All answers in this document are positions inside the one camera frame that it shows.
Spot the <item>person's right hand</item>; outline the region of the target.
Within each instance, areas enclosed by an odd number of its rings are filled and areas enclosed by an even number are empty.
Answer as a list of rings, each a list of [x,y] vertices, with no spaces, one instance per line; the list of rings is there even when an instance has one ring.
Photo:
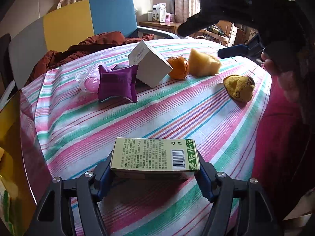
[[[289,102],[297,102],[299,100],[299,88],[293,71],[281,73],[274,62],[264,52],[261,54],[263,66],[272,76],[276,76],[278,84],[283,89],[284,96]]]

